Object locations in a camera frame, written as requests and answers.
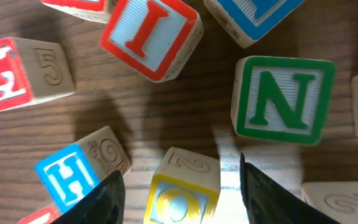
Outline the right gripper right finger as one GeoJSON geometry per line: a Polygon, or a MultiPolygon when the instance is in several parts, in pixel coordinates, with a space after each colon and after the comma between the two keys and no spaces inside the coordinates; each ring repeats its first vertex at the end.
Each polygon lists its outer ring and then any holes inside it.
{"type": "Polygon", "coordinates": [[[261,170],[240,158],[241,194],[250,223],[339,224],[291,194],[261,170]]]}

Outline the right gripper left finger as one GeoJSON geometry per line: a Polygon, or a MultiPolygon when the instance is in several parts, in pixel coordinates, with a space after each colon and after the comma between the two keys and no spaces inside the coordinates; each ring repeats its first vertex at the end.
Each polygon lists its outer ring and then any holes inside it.
{"type": "Polygon", "coordinates": [[[123,224],[125,198],[122,174],[115,170],[52,224],[123,224]]]}

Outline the yellow O block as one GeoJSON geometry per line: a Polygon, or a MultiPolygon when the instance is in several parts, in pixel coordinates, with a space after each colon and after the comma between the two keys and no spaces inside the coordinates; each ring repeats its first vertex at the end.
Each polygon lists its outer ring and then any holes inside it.
{"type": "Polygon", "coordinates": [[[171,147],[150,184],[144,223],[214,223],[221,191],[219,159],[171,147]]]}

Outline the blue H block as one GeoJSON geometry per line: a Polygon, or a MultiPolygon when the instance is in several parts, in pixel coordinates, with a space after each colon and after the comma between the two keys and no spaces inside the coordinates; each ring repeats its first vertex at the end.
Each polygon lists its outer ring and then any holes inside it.
{"type": "Polygon", "coordinates": [[[66,213],[109,174],[122,175],[132,162],[109,126],[36,163],[35,171],[57,208],[66,213]]]}

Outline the red U block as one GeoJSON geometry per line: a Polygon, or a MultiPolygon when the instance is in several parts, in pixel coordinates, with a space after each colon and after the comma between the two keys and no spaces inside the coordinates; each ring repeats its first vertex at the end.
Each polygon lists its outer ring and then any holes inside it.
{"type": "Polygon", "coordinates": [[[62,215],[56,205],[43,206],[30,215],[22,218],[17,224],[51,224],[62,215]]]}

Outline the blue L block lower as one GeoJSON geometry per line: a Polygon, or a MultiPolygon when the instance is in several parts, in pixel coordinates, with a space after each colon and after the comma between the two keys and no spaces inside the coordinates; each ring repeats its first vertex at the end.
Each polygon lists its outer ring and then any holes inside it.
{"type": "Polygon", "coordinates": [[[301,198],[339,223],[358,223],[358,182],[307,182],[301,198]]]}

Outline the green N block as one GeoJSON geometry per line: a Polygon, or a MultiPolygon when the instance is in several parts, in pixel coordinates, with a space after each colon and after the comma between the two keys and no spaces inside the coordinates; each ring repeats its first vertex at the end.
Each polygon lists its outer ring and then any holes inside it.
{"type": "Polygon", "coordinates": [[[249,56],[236,63],[231,120],[237,135],[320,142],[336,75],[329,60],[249,56]]]}

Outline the red E block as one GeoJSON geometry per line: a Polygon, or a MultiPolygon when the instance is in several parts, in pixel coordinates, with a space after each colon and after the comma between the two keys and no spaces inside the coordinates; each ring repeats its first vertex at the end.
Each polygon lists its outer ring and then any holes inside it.
{"type": "Polygon", "coordinates": [[[72,95],[75,84],[60,44],[0,39],[0,112],[72,95]]]}

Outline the red I block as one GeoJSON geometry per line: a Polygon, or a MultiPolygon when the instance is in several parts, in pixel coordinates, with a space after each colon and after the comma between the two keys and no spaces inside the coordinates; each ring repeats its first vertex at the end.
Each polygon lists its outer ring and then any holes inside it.
{"type": "Polygon", "coordinates": [[[104,50],[154,83],[175,79],[204,34],[181,0],[120,0],[101,36],[104,50]]]}

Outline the blue D block centre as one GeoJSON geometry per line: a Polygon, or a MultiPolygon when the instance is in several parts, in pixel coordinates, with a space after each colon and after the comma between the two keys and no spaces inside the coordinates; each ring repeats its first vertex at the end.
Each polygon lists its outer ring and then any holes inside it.
{"type": "Polygon", "coordinates": [[[303,0],[204,0],[223,29],[246,49],[270,32],[303,0]]]}

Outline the red H block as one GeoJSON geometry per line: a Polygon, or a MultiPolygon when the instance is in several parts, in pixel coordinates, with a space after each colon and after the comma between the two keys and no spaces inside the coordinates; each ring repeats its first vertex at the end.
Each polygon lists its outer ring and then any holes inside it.
{"type": "Polygon", "coordinates": [[[117,0],[40,0],[40,2],[86,21],[107,24],[117,0]]]}

